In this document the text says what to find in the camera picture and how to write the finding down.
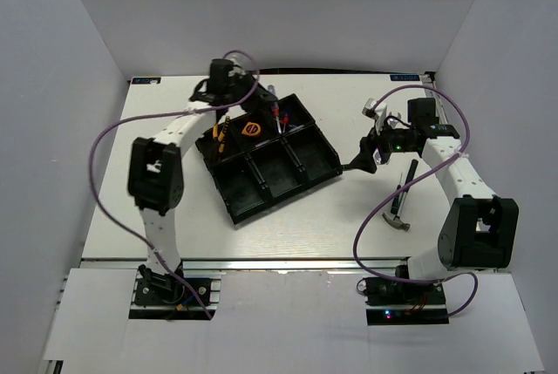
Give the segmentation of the blue handle screwdriver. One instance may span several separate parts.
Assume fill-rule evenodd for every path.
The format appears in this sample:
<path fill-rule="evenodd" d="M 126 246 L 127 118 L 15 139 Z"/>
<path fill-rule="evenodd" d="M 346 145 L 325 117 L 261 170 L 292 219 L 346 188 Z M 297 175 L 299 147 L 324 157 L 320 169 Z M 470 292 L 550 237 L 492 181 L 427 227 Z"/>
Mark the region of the blue handle screwdriver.
<path fill-rule="evenodd" d="M 276 95 L 276 90 L 275 90 L 275 87 L 273 85 L 269 85 L 267 87 L 267 89 L 272 95 Z M 276 123 L 277 133 L 282 134 L 282 127 L 281 127 L 281 121 L 280 121 L 280 110 L 279 110 L 279 105 L 278 105 L 277 100 L 272 103 L 271 110 L 272 110 L 274 120 L 275 120 L 275 123 Z"/>
<path fill-rule="evenodd" d="M 287 105 L 280 113 L 281 124 L 285 131 L 289 131 L 303 124 L 304 116 L 298 107 Z"/>

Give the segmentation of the orange tape measure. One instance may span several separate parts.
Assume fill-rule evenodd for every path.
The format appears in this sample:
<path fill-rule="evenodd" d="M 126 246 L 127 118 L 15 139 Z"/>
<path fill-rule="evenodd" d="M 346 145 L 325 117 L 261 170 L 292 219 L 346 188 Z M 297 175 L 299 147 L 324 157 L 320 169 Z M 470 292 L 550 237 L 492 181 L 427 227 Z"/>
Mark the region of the orange tape measure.
<path fill-rule="evenodd" d="M 262 127 L 254 121 L 247 121 L 241 130 L 241 136 L 245 139 L 258 139 L 262 135 Z"/>

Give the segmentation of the yellow black pliers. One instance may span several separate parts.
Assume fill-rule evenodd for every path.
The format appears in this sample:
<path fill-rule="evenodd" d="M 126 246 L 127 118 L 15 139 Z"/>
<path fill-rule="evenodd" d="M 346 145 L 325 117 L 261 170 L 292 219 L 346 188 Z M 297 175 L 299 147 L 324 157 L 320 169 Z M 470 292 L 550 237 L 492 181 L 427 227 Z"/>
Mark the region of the yellow black pliers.
<path fill-rule="evenodd" d="M 231 118 L 229 116 L 226 116 L 224 122 L 222 123 L 221 130 L 217 133 L 215 137 L 218 142 L 217 154 L 219 158 L 222 157 L 225 150 L 230 121 Z"/>

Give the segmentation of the silver wrench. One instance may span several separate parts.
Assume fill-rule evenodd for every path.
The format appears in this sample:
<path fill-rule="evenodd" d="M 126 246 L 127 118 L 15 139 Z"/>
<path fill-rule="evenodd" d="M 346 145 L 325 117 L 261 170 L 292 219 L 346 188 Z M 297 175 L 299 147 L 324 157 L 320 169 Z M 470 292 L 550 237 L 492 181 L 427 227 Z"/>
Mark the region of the silver wrench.
<path fill-rule="evenodd" d="M 385 163 L 384 155 L 378 149 L 375 150 L 373 159 L 377 165 L 383 165 Z"/>

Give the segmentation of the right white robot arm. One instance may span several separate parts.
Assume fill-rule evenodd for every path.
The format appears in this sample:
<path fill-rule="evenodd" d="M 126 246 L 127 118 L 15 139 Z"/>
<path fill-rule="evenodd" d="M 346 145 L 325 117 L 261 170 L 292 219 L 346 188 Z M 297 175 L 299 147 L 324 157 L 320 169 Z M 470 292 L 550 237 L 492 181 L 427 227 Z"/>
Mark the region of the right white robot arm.
<path fill-rule="evenodd" d="M 432 98 L 407 103 L 409 125 L 389 124 L 387 105 L 369 99 L 363 114 L 374 121 L 360 141 L 351 166 L 375 173 L 394 153 L 417 153 L 437 178 L 449 212 L 435 246 L 406 260 L 393 282 L 395 296 L 414 303 L 425 293 L 425 282 L 446 279 L 468 269 L 504 269 L 511 262 L 519 217 L 515 200 L 502 198 L 478 175 L 462 149 L 457 130 L 441 123 Z"/>

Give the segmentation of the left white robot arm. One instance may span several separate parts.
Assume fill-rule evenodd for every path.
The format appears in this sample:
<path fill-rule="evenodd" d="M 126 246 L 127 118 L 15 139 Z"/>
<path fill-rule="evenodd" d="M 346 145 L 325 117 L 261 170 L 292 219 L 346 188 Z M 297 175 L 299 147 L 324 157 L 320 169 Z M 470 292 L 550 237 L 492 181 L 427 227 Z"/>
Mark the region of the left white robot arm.
<path fill-rule="evenodd" d="M 184 194 L 182 159 L 204 132 L 218 126 L 228 110 L 245 112 L 276 102 L 246 66 L 248 54 L 229 51 L 211 61 L 208 77 L 189 98 L 186 111 L 152 138 L 132 144 L 127 191 L 143 221 L 147 261 L 139 272 L 164 303 L 177 303 L 187 288 L 176 242 L 174 210 Z"/>

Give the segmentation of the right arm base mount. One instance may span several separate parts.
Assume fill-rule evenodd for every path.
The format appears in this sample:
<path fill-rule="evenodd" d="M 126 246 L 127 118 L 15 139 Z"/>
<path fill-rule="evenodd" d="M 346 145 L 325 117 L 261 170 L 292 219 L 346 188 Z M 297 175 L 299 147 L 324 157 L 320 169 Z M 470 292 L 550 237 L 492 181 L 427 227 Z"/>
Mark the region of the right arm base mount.
<path fill-rule="evenodd" d="M 365 298 L 369 326 L 449 324 L 441 284 L 417 285 L 367 277 L 357 282 L 356 290 Z"/>

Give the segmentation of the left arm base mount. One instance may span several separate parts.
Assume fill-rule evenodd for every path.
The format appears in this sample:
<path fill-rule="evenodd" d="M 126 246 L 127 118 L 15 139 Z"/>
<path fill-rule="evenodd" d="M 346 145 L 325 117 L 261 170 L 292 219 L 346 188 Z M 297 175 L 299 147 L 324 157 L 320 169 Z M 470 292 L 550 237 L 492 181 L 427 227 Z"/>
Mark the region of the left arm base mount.
<path fill-rule="evenodd" d="M 208 321 L 220 299 L 219 278 L 195 275 L 186 282 L 199 297 L 168 273 L 154 273 L 145 264 L 138 268 L 128 313 L 131 320 Z"/>

